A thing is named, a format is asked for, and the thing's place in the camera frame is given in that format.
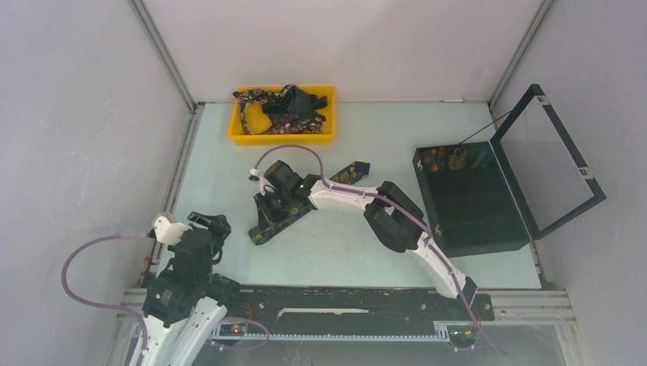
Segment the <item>black box lid frame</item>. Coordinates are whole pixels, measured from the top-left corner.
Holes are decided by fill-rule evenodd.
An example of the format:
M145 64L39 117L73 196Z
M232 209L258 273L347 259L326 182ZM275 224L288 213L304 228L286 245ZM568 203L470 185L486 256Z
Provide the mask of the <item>black box lid frame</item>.
M525 91L490 144L533 240L607 198L538 84Z

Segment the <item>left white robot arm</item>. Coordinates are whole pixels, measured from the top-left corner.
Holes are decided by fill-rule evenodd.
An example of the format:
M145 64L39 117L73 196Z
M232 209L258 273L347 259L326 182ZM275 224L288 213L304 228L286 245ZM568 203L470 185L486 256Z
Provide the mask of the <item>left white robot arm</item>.
M214 272L230 233L223 214L191 212L187 223L167 213L155 218L149 236L173 257L146 289L140 352L130 364L190 365L216 325L238 314L240 283Z

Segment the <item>rolled ties in box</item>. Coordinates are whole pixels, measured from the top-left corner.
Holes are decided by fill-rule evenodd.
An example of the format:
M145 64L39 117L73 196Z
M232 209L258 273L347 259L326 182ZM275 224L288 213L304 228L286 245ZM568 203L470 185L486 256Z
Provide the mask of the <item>rolled ties in box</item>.
M475 149L470 146L435 146L420 154L420 167L429 172L460 171L471 166Z

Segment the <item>black storage box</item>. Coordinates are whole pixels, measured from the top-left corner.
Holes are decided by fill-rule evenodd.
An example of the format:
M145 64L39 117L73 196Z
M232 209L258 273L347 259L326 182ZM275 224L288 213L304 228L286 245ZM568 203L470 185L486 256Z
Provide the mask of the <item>black storage box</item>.
M462 143L475 149L469 168L432 173L413 166L436 244L450 258L510 252L530 243L507 181L488 142Z

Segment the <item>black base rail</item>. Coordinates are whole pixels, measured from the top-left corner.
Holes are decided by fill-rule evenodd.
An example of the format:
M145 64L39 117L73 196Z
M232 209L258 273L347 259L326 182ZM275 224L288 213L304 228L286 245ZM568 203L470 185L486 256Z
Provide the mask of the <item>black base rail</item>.
M427 288L243 286L228 313L240 324L222 323L217 341L353 340L435 342L448 326L495 319L487 294L476 294L469 315L460 299Z

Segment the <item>dark green tie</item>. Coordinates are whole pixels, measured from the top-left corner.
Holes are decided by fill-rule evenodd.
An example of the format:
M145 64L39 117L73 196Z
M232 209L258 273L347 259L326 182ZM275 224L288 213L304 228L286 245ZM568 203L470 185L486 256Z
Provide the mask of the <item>dark green tie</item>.
M265 114L294 114L300 118L320 118L318 111L328 105L327 96L310 94L296 85L286 85L281 91L273 92L269 100L262 105Z

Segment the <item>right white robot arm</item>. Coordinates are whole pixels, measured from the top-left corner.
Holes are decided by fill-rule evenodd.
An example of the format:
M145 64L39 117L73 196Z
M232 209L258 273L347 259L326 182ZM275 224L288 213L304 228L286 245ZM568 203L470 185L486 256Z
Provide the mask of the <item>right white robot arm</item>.
M266 172L253 168L249 178L259 184L254 197L258 223L248 232L254 245L267 243L311 211L358 214L383 246L412 255L422 264L444 297L449 316L462 319L473 311L476 283L451 263L435 243L422 211L394 183L384 181L379 187L367 188L319 175L301 177L283 161Z

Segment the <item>yellow plastic bin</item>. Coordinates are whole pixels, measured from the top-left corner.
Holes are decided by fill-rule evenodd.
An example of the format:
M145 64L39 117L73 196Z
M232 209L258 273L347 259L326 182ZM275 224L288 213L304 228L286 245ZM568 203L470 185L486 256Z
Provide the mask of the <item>yellow plastic bin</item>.
M267 88L272 92L280 91L283 86L247 86L240 87L235 92L244 92L251 88ZM270 127L270 121L259 105L251 105L246 112L246 120L253 135L246 135L241 127L239 108L234 98L233 111L230 119L228 136L238 145L279 145L284 143L300 144L329 144L336 134L336 89L332 85L296 85L302 90L317 96L327 96L328 106L320 109L319 113L326 117L321 133L277 134L262 135L261 132Z

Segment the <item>navy gold floral tie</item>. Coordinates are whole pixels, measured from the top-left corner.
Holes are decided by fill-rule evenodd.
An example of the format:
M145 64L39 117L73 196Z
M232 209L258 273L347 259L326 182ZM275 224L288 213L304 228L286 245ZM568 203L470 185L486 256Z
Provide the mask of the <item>navy gold floral tie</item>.
M370 167L370 162L355 161L338 171L335 175L330 176L329 180L334 183L354 185L369 174ZM291 216L283 223L280 223L276 228L259 228L257 222L257 224L248 231L248 237L252 240L253 245L260 246L267 243L292 224L296 223L307 213L312 210L316 210L310 201L309 203L311 204L310 207L305 207L296 215Z

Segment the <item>black pink floral tie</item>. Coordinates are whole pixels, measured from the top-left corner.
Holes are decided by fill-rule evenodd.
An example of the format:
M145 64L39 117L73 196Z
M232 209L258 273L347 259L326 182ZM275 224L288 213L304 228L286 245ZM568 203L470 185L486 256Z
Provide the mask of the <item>black pink floral tie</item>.
M233 93L239 108L241 127L246 135L254 134L246 120L246 112L249 107L251 105L259 105L262 110L262 105L269 100L272 93L280 91L270 91L267 88L251 88ZM264 113L264 115L268 117L270 127L262 131L262 135L321 133L323 130L323 122L327 120L320 118L300 118L294 114L268 115Z

